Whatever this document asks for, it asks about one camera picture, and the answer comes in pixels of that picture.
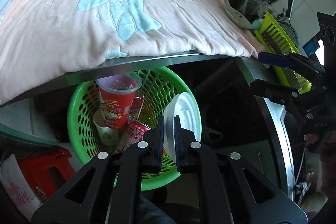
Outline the white paper cup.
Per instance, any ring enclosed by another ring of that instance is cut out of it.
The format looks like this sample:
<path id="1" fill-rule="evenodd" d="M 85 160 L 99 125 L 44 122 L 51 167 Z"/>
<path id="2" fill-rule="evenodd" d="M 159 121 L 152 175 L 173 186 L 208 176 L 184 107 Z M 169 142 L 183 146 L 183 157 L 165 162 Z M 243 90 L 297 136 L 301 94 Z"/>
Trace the white paper cup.
<path id="1" fill-rule="evenodd" d="M 119 141 L 118 130 L 109 128 L 103 119 L 101 109 L 98 109 L 93 115 L 93 122 L 97 128 L 98 135 L 102 144 L 107 146 L 114 146 Z"/>

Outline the red snack cup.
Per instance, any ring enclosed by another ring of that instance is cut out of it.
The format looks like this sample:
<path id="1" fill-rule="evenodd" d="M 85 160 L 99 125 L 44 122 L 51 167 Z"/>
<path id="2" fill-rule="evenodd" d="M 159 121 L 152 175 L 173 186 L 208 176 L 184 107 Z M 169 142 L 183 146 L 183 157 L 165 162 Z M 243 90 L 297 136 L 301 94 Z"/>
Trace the red snack cup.
<path id="1" fill-rule="evenodd" d="M 104 122 L 109 128 L 122 128 L 142 79 L 135 72 L 123 73 L 96 80 L 100 108 Z"/>

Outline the red yellow drink bottle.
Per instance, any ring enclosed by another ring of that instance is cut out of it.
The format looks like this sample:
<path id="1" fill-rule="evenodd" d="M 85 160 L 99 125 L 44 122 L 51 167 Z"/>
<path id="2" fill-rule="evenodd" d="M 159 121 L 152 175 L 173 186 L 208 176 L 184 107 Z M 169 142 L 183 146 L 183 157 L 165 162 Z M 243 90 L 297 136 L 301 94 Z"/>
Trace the red yellow drink bottle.
<path id="1" fill-rule="evenodd" d="M 142 92 L 138 92 L 135 95 L 135 97 L 133 99 L 133 102 L 132 102 L 132 104 L 130 106 L 130 109 L 129 109 L 129 114 L 128 114 L 128 118 L 127 118 L 127 123 L 128 124 L 139 119 L 144 100 L 145 100 L 145 96 Z"/>

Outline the yellow green dish rack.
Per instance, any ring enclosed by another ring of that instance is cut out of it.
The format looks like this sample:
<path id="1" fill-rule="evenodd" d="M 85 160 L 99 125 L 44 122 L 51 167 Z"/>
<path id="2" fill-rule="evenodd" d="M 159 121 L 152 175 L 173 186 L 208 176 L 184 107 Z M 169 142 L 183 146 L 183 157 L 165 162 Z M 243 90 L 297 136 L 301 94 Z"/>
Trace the yellow green dish rack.
<path id="1" fill-rule="evenodd" d="M 269 53 L 299 53 L 290 37 L 268 11 L 264 12 L 261 27 L 255 31 L 255 36 Z M 311 83 L 298 73 L 280 67 L 273 69 L 281 84 L 297 89 L 300 94 L 310 90 Z"/>

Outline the red soda can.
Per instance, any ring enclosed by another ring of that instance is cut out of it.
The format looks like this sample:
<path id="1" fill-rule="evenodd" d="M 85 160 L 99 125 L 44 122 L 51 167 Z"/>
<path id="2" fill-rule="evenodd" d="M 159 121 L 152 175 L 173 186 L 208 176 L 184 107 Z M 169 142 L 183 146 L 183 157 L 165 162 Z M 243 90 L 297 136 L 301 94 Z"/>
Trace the red soda can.
<path id="1" fill-rule="evenodd" d="M 145 132 L 150 129 L 151 128 L 148 125 L 143 124 L 140 121 L 135 120 L 130 122 L 123 132 L 121 139 L 113 153 L 123 152 L 132 144 L 142 141 Z"/>

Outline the white ceramic dish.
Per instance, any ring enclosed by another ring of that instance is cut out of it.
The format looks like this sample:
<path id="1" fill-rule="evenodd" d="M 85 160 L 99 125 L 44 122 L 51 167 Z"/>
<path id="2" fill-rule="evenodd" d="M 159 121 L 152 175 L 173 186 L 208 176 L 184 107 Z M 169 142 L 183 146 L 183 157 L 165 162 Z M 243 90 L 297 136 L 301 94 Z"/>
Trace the white ceramic dish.
<path id="1" fill-rule="evenodd" d="M 238 27 L 246 30 L 252 29 L 252 24 L 248 21 L 248 19 L 238 12 L 237 10 L 233 9 L 231 6 L 224 6 L 224 11 L 226 15 L 236 24 Z"/>

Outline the red plastic stool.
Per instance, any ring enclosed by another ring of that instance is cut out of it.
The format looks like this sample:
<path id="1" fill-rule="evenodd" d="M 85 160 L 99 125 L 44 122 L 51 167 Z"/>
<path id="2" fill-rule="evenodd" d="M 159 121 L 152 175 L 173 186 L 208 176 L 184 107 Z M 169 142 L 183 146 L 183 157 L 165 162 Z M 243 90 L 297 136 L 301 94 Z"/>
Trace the red plastic stool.
<path id="1" fill-rule="evenodd" d="M 62 147 L 54 147 L 43 153 L 17 159 L 19 168 L 31 189 L 50 198 L 75 175 L 69 163 L 71 153 Z"/>

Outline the white printed plastic bag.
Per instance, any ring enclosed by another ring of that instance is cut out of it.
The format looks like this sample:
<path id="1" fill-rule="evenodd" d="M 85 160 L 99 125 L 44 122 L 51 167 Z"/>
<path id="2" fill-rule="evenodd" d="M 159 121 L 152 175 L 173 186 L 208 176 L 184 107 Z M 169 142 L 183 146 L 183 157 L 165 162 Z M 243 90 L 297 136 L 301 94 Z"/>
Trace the white printed plastic bag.
<path id="1" fill-rule="evenodd" d="M 1 183 L 17 209 L 31 222 L 42 202 L 29 186 L 14 154 L 1 164 Z"/>

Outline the pink blanket cloth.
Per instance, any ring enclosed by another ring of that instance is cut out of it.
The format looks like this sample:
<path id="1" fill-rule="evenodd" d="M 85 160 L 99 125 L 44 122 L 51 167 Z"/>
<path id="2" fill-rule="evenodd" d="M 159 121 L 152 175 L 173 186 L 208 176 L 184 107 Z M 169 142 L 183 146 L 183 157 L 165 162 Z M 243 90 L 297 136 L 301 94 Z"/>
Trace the pink blanket cloth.
<path id="1" fill-rule="evenodd" d="M 66 73 L 184 51 L 257 57 L 227 0 L 11 0 L 1 11 L 1 103 Z"/>

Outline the black handled pan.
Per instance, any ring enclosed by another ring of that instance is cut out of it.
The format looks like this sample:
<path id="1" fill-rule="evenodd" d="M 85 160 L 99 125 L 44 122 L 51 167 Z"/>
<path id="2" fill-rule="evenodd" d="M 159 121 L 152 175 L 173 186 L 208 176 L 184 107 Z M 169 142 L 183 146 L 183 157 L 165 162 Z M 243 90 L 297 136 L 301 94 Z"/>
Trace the black handled pan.
<path id="1" fill-rule="evenodd" d="M 282 29 L 289 36 L 295 47 L 299 45 L 297 32 L 291 25 L 291 12 L 293 8 L 294 0 L 288 0 L 287 9 L 284 9 L 282 14 L 278 14 L 277 22 L 282 27 Z"/>

